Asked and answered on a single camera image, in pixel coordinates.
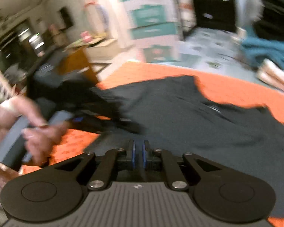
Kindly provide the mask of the person's left hand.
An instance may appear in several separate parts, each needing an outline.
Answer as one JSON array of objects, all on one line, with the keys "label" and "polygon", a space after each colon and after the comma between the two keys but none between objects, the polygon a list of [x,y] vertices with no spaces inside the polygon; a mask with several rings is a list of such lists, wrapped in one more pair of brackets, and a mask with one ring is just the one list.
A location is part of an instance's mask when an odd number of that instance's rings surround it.
[{"label": "person's left hand", "polygon": [[14,96],[6,102],[10,103],[12,108],[7,109],[0,104],[0,143],[19,116],[26,117],[33,126],[21,132],[25,139],[25,147],[32,156],[28,165],[43,165],[50,157],[53,147],[61,143],[62,137],[70,124],[64,121],[50,126],[41,115],[37,105],[25,96]]}]

